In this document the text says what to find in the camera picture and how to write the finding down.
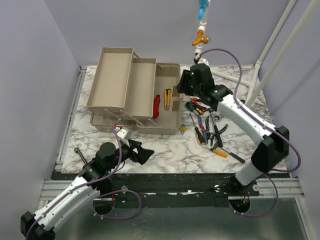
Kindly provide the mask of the yellow utility knife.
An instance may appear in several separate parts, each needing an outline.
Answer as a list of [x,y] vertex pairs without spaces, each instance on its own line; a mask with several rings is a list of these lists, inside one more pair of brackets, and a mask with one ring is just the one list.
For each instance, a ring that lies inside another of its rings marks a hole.
[[167,88],[164,90],[164,109],[169,110],[170,109],[170,103],[171,103],[171,88]]

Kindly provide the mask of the red folding knife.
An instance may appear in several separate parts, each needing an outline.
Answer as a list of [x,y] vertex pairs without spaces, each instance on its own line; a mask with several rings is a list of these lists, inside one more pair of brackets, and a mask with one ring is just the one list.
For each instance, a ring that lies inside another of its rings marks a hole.
[[152,115],[152,117],[154,119],[157,118],[160,114],[160,111],[159,111],[160,102],[161,102],[161,97],[159,94],[157,94],[153,100],[153,115]]

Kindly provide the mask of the beige plastic tool box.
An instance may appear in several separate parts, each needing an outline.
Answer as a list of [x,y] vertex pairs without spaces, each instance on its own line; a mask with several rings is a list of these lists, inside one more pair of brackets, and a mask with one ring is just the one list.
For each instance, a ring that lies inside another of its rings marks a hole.
[[[177,134],[182,103],[188,100],[177,91],[180,78],[177,63],[138,57],[131,47],[102,47],[86,104],[90,124],[101,132],[117,125],[143,134]],[[164,107],[165,89],[171,89],[169,110]],[[159,115],[153,118],[156,95],[160,95]]]

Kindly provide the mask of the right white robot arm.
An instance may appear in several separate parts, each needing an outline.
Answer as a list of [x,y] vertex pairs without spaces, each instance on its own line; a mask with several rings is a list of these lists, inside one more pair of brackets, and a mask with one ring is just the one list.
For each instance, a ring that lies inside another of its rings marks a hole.
[[289,130],[285,126],[276,127],[263,120],[243,105],[225,85],[216,85],[210,67],[206,64],[195,64],[189,70],[183,70],[177,91],[198,97],[205,105],[229,118],[256,145],[250,162],[233,176],[230,191],[234,195],[243,195],[252,181],[271,171],[288,156]]

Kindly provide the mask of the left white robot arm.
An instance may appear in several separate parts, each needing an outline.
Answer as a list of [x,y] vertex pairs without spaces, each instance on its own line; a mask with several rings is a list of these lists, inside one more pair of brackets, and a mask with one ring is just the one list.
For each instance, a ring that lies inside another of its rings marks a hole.
[[120,142],[119,147],[103,143],[65,190],[36,212],[27,211],[21,216],[20,232],[27,240],[53,240],[58,226],[83,204],[115,194],[111,176],[122,162],[130,159],[143,165],[153,154],[154,150],[143,148],[135,140],[129,140],[128,144]]

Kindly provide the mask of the orange black pliers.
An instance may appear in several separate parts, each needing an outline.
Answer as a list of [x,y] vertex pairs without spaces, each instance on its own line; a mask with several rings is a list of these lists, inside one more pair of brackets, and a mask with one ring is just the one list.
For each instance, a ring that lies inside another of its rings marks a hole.
[[198,102],[200,101],[200,99],[198,99],[198,98],[192,98],[191,100],[190,100],[190,102],[191,102],[191,104],[194,106],[194,108],[195,108],[195,110],[199,113],[199,114],[201,114],[201,115],[203,115],[206,111],[207,111],[207,107],[205,107],[205,106],[203,106],[203,105],[200,105]]

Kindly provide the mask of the silver combination wrench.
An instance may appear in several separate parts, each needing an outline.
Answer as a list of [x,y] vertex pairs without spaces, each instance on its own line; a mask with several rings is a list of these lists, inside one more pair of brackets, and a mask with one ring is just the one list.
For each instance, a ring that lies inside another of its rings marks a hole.
[[213,118],[214,122],[219,122],[222,118],[219,114],[211,114],[211,117]]

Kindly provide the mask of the orange brass tap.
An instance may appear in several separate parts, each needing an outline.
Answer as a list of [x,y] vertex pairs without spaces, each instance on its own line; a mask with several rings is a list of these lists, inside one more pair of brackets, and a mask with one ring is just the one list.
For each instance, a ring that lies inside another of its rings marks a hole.
[[204,30],[200,29],[197,31],[197,36],[195,41],[192,42],[192,46],[196,46],[198,44],[208,44],[211,41],[211,37],[209,35],[205,35]]

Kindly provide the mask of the yellow hex key set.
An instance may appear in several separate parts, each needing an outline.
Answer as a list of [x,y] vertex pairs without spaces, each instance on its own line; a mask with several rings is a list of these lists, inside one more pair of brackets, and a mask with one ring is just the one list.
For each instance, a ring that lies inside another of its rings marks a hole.
[[178,133],[179,133],[180,135],[184,135],[184,133],[186,132],[186,130],[187,130],[187,126],[186,126],[185,124],[181,124],[181,125],[179,126],[179,131],[178,131]]

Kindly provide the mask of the black yellow screwdriver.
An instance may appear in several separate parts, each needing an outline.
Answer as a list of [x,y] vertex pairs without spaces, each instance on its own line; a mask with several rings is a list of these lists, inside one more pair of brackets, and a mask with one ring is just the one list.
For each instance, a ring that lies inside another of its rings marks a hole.
[[196,134],[196,136],[197,136],[197,139],[198,139],[200,145],[203,146],[203,145],[205,144],[205,140],[204,140],[204,138],[203,138],[203,136],[202,136],[199,128],[196,126],[196,123],[195,123],[195,121],[194,121],[194,119],[193,119],[193,117],[192,117],[192,114],[190,113],[189,116],[190,116],[191,121],[192,121],[192,124],[193,124],[193,126],[194,126],[194,130],[195,130],[195,134]]

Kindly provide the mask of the blue pipe valve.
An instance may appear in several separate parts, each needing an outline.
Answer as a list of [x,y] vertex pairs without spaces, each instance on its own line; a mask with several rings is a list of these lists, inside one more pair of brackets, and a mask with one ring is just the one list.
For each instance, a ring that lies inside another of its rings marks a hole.
[[210,0],[198,0],[199,11],[198,11],[198,19],[202,20],[204,18],[207,7],[210,5]]

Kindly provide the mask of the green handled screwdriver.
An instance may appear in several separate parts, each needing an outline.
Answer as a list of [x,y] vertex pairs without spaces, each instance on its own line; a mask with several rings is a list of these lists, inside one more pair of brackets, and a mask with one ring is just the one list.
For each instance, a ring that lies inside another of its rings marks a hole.
[[198,113],[196,107],[191,102],[186,102],[185,107],[191,112],[196,112],[196,114]]

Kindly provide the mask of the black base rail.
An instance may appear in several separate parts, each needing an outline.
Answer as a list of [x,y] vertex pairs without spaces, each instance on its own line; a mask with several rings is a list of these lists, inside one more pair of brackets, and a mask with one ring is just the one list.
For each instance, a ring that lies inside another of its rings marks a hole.
[[142,207],[147,208],[227,208],[229,202],[262,197],[263,184],[273,193],[279,193],[291,178],[287,173],[262,176],[248,186],[236,187],[231,173],[119,173],[94,183],[94,189],[102,194],[111,193],[117,208],[134,208],[138,201],[131,193],[120,191],[121,187],[137,193]]

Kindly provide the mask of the blue handled screwdriver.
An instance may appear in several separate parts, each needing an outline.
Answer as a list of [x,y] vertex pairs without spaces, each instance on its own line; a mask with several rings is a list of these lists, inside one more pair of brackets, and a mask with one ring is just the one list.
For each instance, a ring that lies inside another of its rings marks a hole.
[[204,128],[200,113],[197,114],[197,119],[198,119],[198,124],[199,124],[199,127],[201,129],[201,133],[202,133],[203,139],[204,139],[204,144],[207,145],[208,144],[207,134],[206,134],[206,130]]

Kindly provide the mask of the aluminium extrusion rail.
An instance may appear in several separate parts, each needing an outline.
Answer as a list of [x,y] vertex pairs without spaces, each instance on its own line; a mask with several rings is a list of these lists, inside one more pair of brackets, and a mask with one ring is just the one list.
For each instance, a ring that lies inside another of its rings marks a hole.
[[40,201],[51,201],[62,193],[72,180],[45,180],[40,193]]

